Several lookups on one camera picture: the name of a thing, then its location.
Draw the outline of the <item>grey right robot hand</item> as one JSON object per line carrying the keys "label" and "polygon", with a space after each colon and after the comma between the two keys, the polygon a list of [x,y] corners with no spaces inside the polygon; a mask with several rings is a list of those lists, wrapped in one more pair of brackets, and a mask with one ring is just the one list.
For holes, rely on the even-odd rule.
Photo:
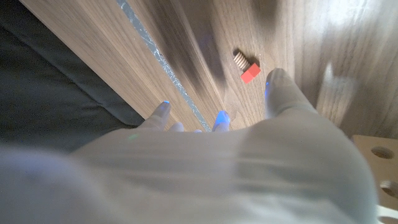
{"label": "grey right robot hand", "polygon": [[281,68],[266,117],[231,131],[164,129],[161,103],[136,129],[71,154],[1,149],[2,223],[376,223],[365,158]]}

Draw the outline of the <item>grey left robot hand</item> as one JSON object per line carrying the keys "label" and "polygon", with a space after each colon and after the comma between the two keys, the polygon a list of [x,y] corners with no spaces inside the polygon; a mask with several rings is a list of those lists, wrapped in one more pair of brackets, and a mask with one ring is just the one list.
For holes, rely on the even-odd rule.
{"label": "grey left robot hand", "polygon": [[397,224],[398,211],[392,208],[377,206],[378,224]]}

